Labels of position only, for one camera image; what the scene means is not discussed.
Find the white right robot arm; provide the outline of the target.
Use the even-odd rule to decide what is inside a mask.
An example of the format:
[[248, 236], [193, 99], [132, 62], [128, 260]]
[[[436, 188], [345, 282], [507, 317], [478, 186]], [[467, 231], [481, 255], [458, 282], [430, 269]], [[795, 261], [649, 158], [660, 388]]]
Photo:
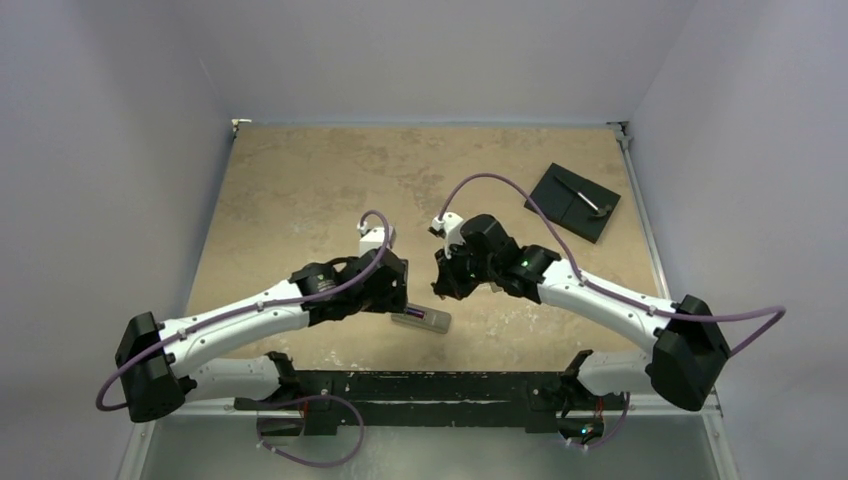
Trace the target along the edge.
[[509, 296], [576, 313], [635, 344], [629, 352], [580, 352], [561, 378], [559, 394], [568, 407], [610, 394], [655, 393], [675, 407], [698, 411], [729, 360], [730, 348], [716, 324], [664, 317], [665, 311], [708, 316], [706, 303], [696, 297], [672, 302], [576, 273], [550, 249], [518, 245], [489, 214], [465, 220], [447, 213], [433, 219], [429, 231], [444, 242], [434, 254], [435, 295], [463, 300], [489, 284]]

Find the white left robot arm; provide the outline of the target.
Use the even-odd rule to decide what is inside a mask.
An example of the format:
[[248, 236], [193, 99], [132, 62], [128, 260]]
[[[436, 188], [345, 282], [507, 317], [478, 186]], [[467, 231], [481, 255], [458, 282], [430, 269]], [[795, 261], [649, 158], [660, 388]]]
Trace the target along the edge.
[[360, 312], [404, 312], [408, 266], [390, 250], [372, 249], [309, 263], [259, 294], [204, 314], [132, 317], [115, 353], [131, 421], [162, 418], [199, 398], [211, 361], [249, 343]]

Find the white remote control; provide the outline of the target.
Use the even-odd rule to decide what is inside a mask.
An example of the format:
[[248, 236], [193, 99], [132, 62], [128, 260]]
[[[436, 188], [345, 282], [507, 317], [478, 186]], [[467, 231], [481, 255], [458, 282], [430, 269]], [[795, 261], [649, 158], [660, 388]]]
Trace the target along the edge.
[[[426, 312], [425, 318], [417, 318], [406, 313], [407, 307], [414, 307]], [[449, 331], [452, 315], [443, 310], [432, 309], [416, 304], [408, 304], [401, 313], [392, 313], [390, 318], [393, 322], [426, 330], [438, 334], [446, 334]]]

